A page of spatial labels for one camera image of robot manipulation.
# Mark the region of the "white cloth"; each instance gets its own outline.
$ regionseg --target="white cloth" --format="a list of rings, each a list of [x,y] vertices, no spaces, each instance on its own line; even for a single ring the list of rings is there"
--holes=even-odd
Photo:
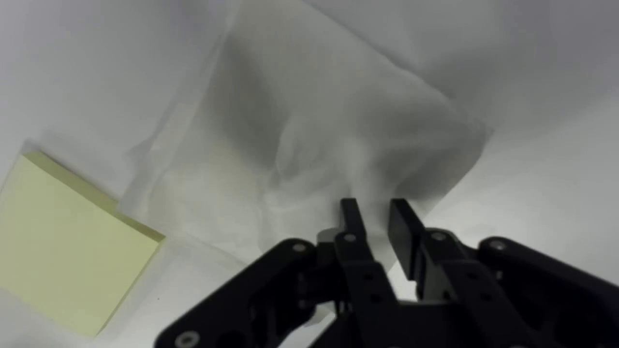
[[[198,109],[173,111],[124,210],[242,260],[316,239],[347,195],[383,254],[389,198],[430,206],[486,140],[440,90],[300,0],[244,1],[202,79]]]
[[[306,1],[488,123],[501,154],[619,86],[617,0]]]

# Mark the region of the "white backdrop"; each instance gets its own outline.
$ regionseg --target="white backdrop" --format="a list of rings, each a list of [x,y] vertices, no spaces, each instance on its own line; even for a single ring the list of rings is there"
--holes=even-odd
[[[619,1],[312,1],[393,59],[416,61],[496,127],[482,162],[430,222],[469,241],[517,235],[619,282]],[[202,59],[202,15],[192,0],[0,0],[0,175],[33,137],[122,193],[132,148]],[[234,268],[213,274],[202,254],[175,247],[95,341],[0,295],[0,345],[151,345],[161,324]]]

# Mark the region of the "white tissue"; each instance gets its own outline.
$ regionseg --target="white tissue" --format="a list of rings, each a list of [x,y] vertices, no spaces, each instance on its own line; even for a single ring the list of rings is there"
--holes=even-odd
[[[358,196],[387,256],[393,195],[428,208],[476,162],[484,127],[300,0],[250,0],[153,138],[124,212],[252,260],[337,225]]]

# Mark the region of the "yellow sticky note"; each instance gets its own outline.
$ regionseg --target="yellow sticky note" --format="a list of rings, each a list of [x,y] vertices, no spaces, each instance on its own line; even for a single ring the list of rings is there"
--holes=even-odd
[[[115,198],[43,152],[18,158],[0,193],[0,287],[87,336],[109,322],[161,243]]]

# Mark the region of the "screw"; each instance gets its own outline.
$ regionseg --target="screw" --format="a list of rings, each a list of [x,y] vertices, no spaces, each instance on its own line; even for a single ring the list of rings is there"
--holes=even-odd
[[[445,231],[432,231],[430,235],[432,235],[432,239],[436,239],[436,241],[445,241],[445,239],[447,239],[447,233],[445,233]]]
[[[294,249],[296,253],[304,253],[304,251],[308,249],[308,245],[306,245],[306,243],[294,243],[292,249]]]
[[[354,243],[356,241],[356,235],[354,233],[345,233],[345,239]]]
[[[490,247],[503,251],[503,249],[507,249],[507,243],[503,239],[492,239]]]
[[[186,330],[176,336],[175,345],[176,348],[196,348],[200,343],[200,332]]]

